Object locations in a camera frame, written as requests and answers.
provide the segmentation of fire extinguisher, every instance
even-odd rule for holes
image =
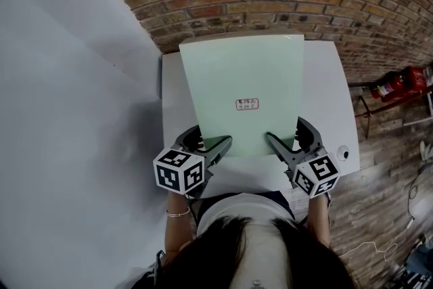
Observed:
[[[371,96],[375,99],[384,97],[393,91],[400,91],[403,88],[404,78],[395,72],[387,76],[381,85],[371,91]]]

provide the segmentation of white wall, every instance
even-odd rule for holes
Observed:
[[[0,0],[8,289],[122,288],[163,247],[166,194],[152,169],[162,148],[159,52],[128,26],[125,6],[95,4]],[[110,55],[102,43],[116,37],[124,48]]]

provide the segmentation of black shorts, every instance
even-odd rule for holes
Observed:
[[[220,196],[213,196],[212,198],[206,198],[203,199],[203,203],[200,206],[200,209],[198,211],[198,216],[197,216],[197,223],[200,222],[200,220],[203,217],[203,214],[214,204],[216,204],[218,201],[221,201],[225,198],[229,198],[230,196],[234,196],[234,195],[238,195],[240,193],[228,193],[228,194],[223,194]],[[288,211],[290,213],[290,215],[292,216],[293,220],[295,220],[295,216],[292,212],[292,210],[289,207],[289,203],[286,200],[286,198],[284,198],[283,194],[281,194],[281,192],[265,192],[265,193],[257,193],[255,195],[260,195],[260,196],[264,196],[265,198],[268,198],[274,202],[276,202],[278,205],[280,205],[281,207],[283,207],[286,211]]]

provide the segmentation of green paper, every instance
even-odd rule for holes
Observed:
[[[226,156],[273,154],[266,132],[292,145],[300,110],[304,36],[254,31],[179,46],[204,145],[230,135]]]

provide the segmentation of bracelet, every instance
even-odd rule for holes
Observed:
[[[178,215],[174,215],[174,214],[172,214],[172,213],[168,213],[167,210],[165,210],[165,214],[167,215],[167,217],[175,218],[175,217],[182,217],[182,216],[184,216],[184,215],[187,215],[190,211],[191,211],[191,210],[190,210],[189,207],[188,207],[188,210],[187,210],[186,212],[184,212],[184,213],[179,213]]]

